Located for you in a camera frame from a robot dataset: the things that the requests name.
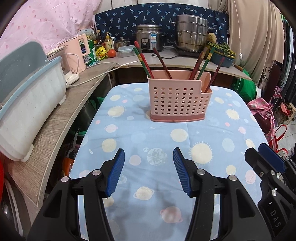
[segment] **red tomato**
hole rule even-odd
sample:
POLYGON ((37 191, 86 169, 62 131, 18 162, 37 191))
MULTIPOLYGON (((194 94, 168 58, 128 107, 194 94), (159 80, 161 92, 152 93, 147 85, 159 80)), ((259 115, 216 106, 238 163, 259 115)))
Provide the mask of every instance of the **red tomato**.
POLYGON ((110 49, 107 54, 110 58, 113 58, 116 56, 116 51, 114 49, 110 49))

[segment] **planet print tablecloth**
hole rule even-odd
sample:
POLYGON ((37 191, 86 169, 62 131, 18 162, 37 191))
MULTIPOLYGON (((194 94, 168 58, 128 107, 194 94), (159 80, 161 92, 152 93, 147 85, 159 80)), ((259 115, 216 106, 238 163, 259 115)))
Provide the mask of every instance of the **planet print tablecloth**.
MULTIPOLYGON (((254 202, 261 199, 260 179, 244 160, 247 148, 266 142, 258 123, 240 96, 212 86, 204 120, 159 123, 149 118, 148 83, 119 85, 110 90, 80 146, 70 174, 78 178, 99 169, 125 151, 125 164, 115 192, 104 200, 115 241, 183 241, 195 199, 182 190, 173 150, 214 176, 235 174, 254 202)), ((219 224, 215 198, 211 238, 219 224)), ((81 235, 88 239, 79 196, 81 235)))

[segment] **pink appliance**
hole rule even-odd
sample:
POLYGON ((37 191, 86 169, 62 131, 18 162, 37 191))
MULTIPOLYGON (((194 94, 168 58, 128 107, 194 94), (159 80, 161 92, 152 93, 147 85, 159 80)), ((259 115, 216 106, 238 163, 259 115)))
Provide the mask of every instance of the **pink appliance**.
POLYGON ((68 63, 70 65, 71 71, 74 74, 79 74, 85 70, 85 64, 83 56, 90 54, 89 44, 87 41, 86 34, 79 35, 75 38, 69 39, 59 45, 65 46, 65 51, 67 53, 68 63), (80 42, 84 43, 86 53, 82 53, 80 42))

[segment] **clear food container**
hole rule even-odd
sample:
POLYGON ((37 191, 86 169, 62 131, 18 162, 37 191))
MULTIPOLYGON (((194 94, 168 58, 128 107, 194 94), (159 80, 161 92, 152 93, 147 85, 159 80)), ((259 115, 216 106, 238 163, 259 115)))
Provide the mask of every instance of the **clear food container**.
POLYGON ((123 57, 134 56, 136 54, 135 51, 133 50, 134 47, 135 46, 133 45, 119 47, 118 48, 119 57, 123 58, 123 57))

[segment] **green bag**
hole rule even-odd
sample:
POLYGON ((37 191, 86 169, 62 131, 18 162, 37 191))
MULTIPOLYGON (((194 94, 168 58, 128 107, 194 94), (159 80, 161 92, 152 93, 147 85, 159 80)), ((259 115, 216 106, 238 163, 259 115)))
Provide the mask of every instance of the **green bag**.
MULTIPOLYGON (((244 69, 244 73, 250 76, 249 73, 244 69)), ((252 80, 233 78, 230 86, 232 90, 237 92, 244 102, 249 103, 256 99, 257 91, 256 85, 252 80)))

